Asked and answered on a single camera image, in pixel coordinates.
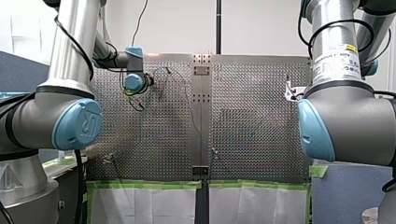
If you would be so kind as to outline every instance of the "silver robot arm segment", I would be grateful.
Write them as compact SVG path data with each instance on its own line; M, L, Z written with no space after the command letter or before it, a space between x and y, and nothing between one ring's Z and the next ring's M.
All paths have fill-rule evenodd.
M373 2L380 5L395 1ZM315 32L329 22L352 20L359 6L359 0L312 0L306 16ZM377 33L388 30L382 24L384 28L374 28ZM360 59L369 61L384 35L378 35L375 46L365 50L369 56L358 51L358 44L366 43L358 43L357 39L366 36L361 30L356 37L353 22L339 22L315 38L313 83L299 102L302 147L311 158L396 166L396 104L393 100L375 99L373 88L361 80L360 70Z
M64 0L59 7L59 22L90 58L104 3ZM48 182L38 149L83 149L98 135L102 111L88 86L91 64L80 53L58 27L48 80L31 95L34 99L8 98L11 104L0 108L0 201L15 223L58 222L58 184Z

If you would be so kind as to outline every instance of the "green tape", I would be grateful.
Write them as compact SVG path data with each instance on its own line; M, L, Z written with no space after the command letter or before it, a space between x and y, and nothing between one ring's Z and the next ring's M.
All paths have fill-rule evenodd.
M75 164L75 163L77 163L76 162L76 158L63 159L60 162L61 165L72 165L72 164Z
M87 181L88 223L91 223L92 197L96 189L200 189L201 187L201 181L159 182L130 179Z
M242 187L253 187L262 189L289 189L307 190L310 184L285 184L254 180L211 180L209 187L212 189L238 189Z
M328 165L312 165L309 166L309 176L323 178L326 175L327 169L329 169Z

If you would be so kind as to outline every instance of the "power cord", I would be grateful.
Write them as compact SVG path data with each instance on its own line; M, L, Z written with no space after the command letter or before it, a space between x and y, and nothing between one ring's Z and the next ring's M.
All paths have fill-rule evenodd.
M317 29L314 34L312 35L311 39L308 42L308 53L309 53L309 57L311 59L313 59L312 56L312 48L313 48L313 43L315 41L315 38L325 29L329 28L330 26L336 24L336 23L342 23L342 22L354 22L354 23L358 23L360 25L363 25L364 27L366 27L369 32L370 32L370 41L367 43L366 46L364 46L363 48L359 49L359 52L362 52L366 49L368 49L374 42L375 39L375 32L373 30L373 27L371 27L371 25L365 21L360 21L360 20L356 20L356 19L349 19L349 20L340 20L340 21L331 21L329 23L326 23L325 25L323 25L322 27L320 27L319 29Z
M56 25L58 25L59 28L61 28L61 30L67 35L67 37L69 37L69 39L73 42L73 44L76 45L76 47L79 50L79 53L81 54L82 58L84 58L85 63L88 65L88 68L90 69L90 81L93 79L93 66L91 63L91 59L88 57L87 53L85 52L85 50L82 48L82 46L77 42L77 40L71 36L69 34L69 32L66 31L66 29L64 29L64 26L61 24L60 21L58 21L58 16L55 17L55 23Z
M137 21L136 30L134 31L134 38L132 39L132 46L134 45L134 39L136 38L137 32L140 28L140 21L142 20L143 14L145 14L146 8L148 7L149 0L146 0L145 6L143 7L142 12L140 13L139 20Z
M78 198L77 198L77 208L75 212L74 223L79 224L81 221L81 213L82 213L82 204L83 204L83 195L84 195L84 171L83 164L81 158L81 151L75 150L76 154L76 162L78 169Z

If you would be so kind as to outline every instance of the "perforated metal panel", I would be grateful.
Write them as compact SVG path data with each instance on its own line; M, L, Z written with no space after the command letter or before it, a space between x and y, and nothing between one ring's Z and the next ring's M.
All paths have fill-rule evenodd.
M92 146L89 179L191 180L193 165L209 164L216 179L308 181L310 160L300 148L297 104L283 96L286 75L293 86L310 80L308 60L204 59L146 56L145 70L156 83L139 97L146 108L140 113L120 93L119 74L96 71L92 90L104 123ZM196 66L210 73L194 74Z
M89 179L191 179L191 56L147 56L145 72L155 85L137 97L145 111L136 112L120 92L119 74L96 70L92 89L104 122Z
M212 67L211 177L307 182L297 104L284 93L286 75L306 86L308 60L213 56Z

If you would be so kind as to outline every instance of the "metal post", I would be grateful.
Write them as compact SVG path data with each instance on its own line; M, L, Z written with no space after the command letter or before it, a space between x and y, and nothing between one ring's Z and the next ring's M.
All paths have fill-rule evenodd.
M92 57L96 37L97 18L103 0L62 1L59 22ZM91 93L88 82L90 70L78 48L58 27L49 67L49 78L40 86L54 86Z
M221 54L221 0L217 0L216 12L216 54Z

